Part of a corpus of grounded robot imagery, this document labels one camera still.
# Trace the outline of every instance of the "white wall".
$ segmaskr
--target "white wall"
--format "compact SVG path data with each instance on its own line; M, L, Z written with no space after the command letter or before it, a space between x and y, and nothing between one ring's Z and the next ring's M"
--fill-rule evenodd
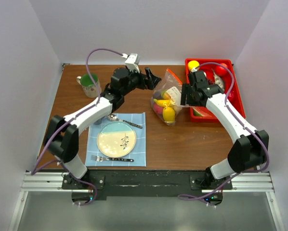
M59 80L59 61L28 0L0 0L0 231L36 160Z
M137 52L142 64L235 60L268 1L30 0L60 61L73 64L100 47ZM105 52L97 59L91 63L121 63Z
M271 0L236 61L248 120L269 135L269 170L288 230L288 0Z

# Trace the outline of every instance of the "white label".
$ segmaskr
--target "white label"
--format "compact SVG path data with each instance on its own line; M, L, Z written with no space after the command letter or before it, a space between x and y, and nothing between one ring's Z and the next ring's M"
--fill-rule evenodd
M172 100L175 102L176 105L181 105L182 94L179 92L177 87L171 87L166 91L166 93L170 95L170 97L172 98Z

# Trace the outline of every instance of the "mug handle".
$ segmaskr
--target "mug handle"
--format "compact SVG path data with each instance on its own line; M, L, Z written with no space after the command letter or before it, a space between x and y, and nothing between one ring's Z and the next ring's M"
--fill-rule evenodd
M78 82L78 84L80 84L80 85L81 85L81 78L82 78L82 76L78 76L78 77L77 77L77 82Z

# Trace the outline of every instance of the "leaf pattern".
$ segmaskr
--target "leaf pattern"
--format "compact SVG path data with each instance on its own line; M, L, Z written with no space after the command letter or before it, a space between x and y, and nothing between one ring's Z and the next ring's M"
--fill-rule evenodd
M122 138L122 139L120 139L121 141L122 141L122 144L120 145L120 146L122 146L123 147L123 150L125 150L126 149L126 147L128 146L128 143L129 143L129 137L128 136L126 136L126 134L125 134L125 137L124 138Z

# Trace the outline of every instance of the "plastic bag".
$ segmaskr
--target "plastic bag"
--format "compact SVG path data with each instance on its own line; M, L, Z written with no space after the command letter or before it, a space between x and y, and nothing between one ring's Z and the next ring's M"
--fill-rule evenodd
M164 78L157 84L151 106L159 118L167 125L175 125L175 118L181 111L182 82L169 69Z

